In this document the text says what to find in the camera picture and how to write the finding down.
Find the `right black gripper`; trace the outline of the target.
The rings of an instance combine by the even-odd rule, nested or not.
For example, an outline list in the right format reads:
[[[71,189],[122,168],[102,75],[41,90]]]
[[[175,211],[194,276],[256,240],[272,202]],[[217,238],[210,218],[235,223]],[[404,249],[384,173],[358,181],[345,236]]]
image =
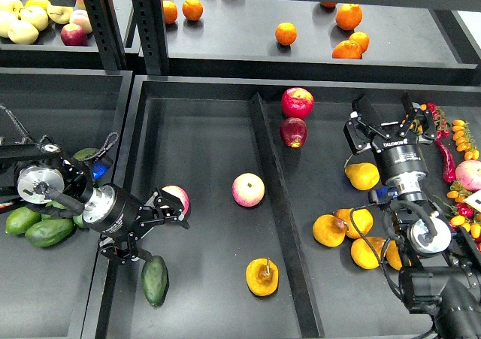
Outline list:
[[[428,174],[427,165],[417,144],[432,144],[437,129],[429,109],[422,109],[408,93],[401,97],[404,118],[395,126],[398,141],[387,141],[387,131],[366,95],[352,101],[352,112],[343,128],[352,154],[371,150],[384,186],[394,186],[402,175],[410,182]]]

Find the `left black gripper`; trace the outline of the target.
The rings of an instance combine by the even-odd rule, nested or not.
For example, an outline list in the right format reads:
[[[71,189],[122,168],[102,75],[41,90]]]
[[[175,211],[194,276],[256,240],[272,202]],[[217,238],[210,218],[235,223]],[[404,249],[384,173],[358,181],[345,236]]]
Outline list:
[[[154,226],[175,223],[184,229],[190,227],[178,196],[156,189],[142,204],[112,183],[93,189],[82,217],[87,228],[103,234],[98,241],[100,254],[118,265],[152,260],[153,255],[140,248],[138,241]]]

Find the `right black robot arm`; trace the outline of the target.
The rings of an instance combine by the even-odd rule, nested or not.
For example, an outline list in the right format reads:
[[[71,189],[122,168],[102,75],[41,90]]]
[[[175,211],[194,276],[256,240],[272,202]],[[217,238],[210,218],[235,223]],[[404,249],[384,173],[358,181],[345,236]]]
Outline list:
[[[401,260],[398,282],[388,282],[411,314],[431,317],[438,338],[480,336],[480,253],[464,228],[454,229],[423,191],[428,175],[421,145],[437,137],[433,117],[401,98],[405,114],[383,122],[366,96],[352,102],[344,134],[353,154],[370,151],[381,189],[368,193],[383,212],[387,243]]]

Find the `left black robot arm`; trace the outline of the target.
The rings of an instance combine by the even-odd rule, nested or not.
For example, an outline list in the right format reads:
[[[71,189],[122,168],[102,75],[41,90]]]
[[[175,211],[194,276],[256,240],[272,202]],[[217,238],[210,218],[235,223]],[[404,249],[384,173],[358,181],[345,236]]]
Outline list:
[[[3,196],[12,198],[6,210],[27,204],[29,209],[56,219],[81,216],[88,229],[101,235],[99,252],[120,265],[151,259],[151,253],[139,248],[138,241],[155,226],[173,222],[189,228],[183,202],[163,189],[156,189],[142,203],[113,183],[95,185],[110,167],[106,154],[118,141],[118,133],[111,132],[100,148],[75,159],[46,135],[35,140],[5,106],[1,112],[22,138],[1,145],[1,171],[14,169],[13,186],[1,188]]]

